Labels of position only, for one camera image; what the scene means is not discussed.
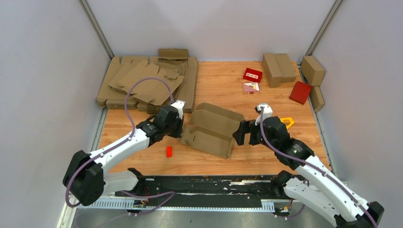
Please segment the yellow plastic triangle frame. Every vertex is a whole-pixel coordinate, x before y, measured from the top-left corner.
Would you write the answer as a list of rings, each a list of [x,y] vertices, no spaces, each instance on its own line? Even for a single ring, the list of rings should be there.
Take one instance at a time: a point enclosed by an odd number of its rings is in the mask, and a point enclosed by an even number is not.
[[[292,117],[280,118],[280,121],[286,126],[287,129],[295,124],[295,121]]]

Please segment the small red block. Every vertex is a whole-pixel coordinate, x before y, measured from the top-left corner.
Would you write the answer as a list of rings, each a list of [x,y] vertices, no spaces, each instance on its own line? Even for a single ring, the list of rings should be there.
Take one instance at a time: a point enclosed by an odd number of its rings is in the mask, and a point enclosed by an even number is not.
[[[171,158],[173,156],[173,148],[171,146],[166,147],[166,157]]]

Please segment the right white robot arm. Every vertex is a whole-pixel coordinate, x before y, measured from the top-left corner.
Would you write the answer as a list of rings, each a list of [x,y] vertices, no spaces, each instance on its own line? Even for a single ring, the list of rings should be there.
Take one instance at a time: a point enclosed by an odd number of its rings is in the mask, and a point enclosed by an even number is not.
[[[271,185],[275,197],[281,199],[287,196],[302,202],[335,228],[379,226],[383,206],[377,201],[368,202],[350,190],[305,143],[289,135],[285,124],[277,116],[263,121],[241,121],[233,133],[238,145],[244,144],[247,133],[250,134],[250,145],[267,146],[282,164],[304,178],[300,180],[287,171],[281,171]]]

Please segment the folded cardboard box corner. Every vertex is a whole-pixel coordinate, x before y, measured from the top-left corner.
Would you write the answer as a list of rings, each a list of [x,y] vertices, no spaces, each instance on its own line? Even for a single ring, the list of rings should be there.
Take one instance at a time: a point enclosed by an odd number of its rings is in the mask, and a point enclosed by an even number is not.
[[[325,69],[313,56],[304,56],[300,66],[302,74],[311,86],[322,84]]]

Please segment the folded cardboard box lower right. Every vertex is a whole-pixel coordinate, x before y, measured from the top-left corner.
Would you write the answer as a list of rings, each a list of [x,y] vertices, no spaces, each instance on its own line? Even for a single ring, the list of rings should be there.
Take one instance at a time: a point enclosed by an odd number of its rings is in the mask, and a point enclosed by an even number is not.
[[[310,100],[314,112],[319,112],[325,105],[321,90],[319,86],[313,86],[310,91]]]

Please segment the folded cardboard box left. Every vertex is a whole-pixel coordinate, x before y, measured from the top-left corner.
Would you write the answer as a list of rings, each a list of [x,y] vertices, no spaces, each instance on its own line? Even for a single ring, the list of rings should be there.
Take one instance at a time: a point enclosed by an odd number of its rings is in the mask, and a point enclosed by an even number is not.
[[[263,54],[262,68],[270,88],[280,86],[282,74],[273,53]]]

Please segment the red box with white labels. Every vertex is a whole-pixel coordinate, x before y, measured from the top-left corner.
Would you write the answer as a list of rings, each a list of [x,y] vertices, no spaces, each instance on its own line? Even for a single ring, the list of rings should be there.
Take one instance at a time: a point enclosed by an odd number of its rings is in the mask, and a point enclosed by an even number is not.
[[[242,79],[259,83],[262,79],[262,76],[263,72],[247,67],[244,71]]]

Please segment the dark red box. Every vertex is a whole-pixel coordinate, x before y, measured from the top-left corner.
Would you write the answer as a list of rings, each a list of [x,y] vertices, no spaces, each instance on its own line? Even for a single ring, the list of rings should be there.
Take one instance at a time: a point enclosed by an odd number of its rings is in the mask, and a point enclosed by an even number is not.
[[[297,81],[289,95],[289,99],[304,105],[309,97],[311,88],[311,85]]]

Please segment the stack of flat cardboard blanks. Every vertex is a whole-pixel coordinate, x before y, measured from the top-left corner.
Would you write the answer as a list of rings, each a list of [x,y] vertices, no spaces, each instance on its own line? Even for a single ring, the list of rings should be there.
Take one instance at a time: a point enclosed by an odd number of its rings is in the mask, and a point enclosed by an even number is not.
[[[100,107],[157,113],[171,99],[194,110],[198,59],[185,48],[160,48],[156,56],[115,56],[96,97]]]

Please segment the folded cardboard box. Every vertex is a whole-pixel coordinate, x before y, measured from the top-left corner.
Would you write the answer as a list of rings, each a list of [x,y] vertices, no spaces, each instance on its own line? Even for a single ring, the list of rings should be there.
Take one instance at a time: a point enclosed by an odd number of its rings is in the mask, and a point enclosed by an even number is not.
[[[310,91],[310,100],[314,112],[319,112],[325,105],[321,90],[319,86],[313,86]]]
[[[273,53],[263,54],[262,68],[270,88],[280,86],[282,74]]]

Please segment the pink white picture card box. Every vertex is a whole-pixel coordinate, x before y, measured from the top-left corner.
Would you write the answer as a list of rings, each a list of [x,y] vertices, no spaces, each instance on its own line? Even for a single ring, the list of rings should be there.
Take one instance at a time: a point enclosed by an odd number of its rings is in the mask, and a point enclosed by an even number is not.
[[[261,92],[259,84],[256,83],[256,82],[243,83],[242,84],[242,91],[243,91],[244,95],[251,95],[251,94]]]

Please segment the brown cardboard box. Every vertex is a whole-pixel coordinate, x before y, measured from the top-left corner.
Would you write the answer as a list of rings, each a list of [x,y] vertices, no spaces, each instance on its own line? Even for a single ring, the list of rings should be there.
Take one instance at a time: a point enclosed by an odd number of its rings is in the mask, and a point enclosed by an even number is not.
[[[183,126],[180,142],[194,149],[227,159],[243,114],[203,102],[192,113],[190,124]]]

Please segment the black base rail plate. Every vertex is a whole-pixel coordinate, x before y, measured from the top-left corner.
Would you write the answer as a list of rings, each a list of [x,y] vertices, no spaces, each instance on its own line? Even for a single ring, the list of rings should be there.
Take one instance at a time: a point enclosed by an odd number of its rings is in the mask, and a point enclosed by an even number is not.
[[[129,191],[147,196],[147,206],[188,208],[257,208],[262,200],[285,200],[286,196],[273,184],[274,175],[210,175],[210,176],[144,176]],[[174,192],[168,199],[162,193]]]

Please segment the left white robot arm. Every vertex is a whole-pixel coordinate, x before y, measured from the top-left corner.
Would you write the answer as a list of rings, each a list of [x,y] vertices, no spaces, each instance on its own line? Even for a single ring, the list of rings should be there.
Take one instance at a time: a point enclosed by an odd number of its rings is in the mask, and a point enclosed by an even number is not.
[[[117,164],[130,155],[147,149],[160,142],[165,136],[179,138],[184,122],[185,102],[175,101],[164,106],[159,113],[135,126],[121,139],[110,145],[86,153],[76,152],[62,180],[67,189],[66,196],[72,194],[78,203],[89,206],[103,194],[128,190],[134,196],[145,192],[145,182],[131,171],[109,173]]]

